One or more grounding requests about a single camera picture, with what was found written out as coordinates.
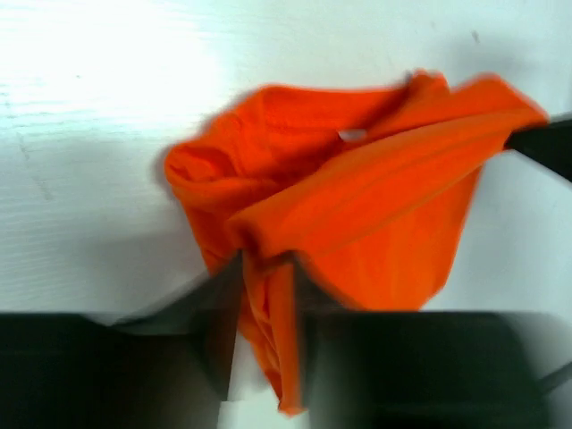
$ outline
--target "crumpled garment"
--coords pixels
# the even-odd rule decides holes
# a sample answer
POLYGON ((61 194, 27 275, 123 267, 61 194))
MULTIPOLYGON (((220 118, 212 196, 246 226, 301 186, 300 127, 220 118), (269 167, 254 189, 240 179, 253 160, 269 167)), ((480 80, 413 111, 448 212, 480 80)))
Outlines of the crumpled garment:
POLYGON ((298 252, 348 307, 418 310, 447 281, 483 164, 546 122, 499 77, 449 88, 419 71, 388 88, 261 88, 171 149, 209 271, 243 250, 239 328, 281 411, 302 409, 299 361, 292 268, 271 262, 298 252))

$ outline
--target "orange cloth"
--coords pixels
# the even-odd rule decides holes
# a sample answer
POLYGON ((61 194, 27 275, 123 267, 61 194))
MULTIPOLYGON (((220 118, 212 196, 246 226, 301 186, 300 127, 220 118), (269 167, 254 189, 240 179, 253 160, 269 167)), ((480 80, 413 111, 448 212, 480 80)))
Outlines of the orange cloth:
POLYGON ((280 410, 300 410, 291 266, 261 263, 297 250, 347 305, 417 310, 447 280, 481 166, 546 122, 498 77, 450 89, 420 71, 381 89, 262 88, 171 150, 208 269, 245 251, 240 330, 280 410), (342 140, 351 129, 366 132, 342 140))

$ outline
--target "orange shirt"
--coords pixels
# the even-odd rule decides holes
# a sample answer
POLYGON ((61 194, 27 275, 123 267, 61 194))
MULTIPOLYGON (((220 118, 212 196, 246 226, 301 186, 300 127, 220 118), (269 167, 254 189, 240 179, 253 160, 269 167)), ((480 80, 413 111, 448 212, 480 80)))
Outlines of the orange shirt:
POLYGON ((482 165, 546 122, 498 77, 451 89, 419 71, 380 89, 261 88, 170 151, 209 271, 244 250, 239 327, 280 410, 300 410, 292 272, 265 261, 295 250, 348 306, 417 310, 447 280, 482 165))

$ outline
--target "orange fabric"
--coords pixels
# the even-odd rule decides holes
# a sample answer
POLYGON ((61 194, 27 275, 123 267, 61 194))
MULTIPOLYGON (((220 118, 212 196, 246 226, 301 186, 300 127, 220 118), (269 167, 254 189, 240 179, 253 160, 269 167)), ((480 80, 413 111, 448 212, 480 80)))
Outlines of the orange fabric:
POLYGON ((483 163, 546 121, 498 77, 450 89, 420 71, 375 90, 262 88, 171 150, 208 269, 245 251, 240 330, 280 410, 299 411, 291 267, 261 263, 297 250, 346 304, 417 310, 447 280, 483 163), (343 141, 351 129, 365 136, 343 141))

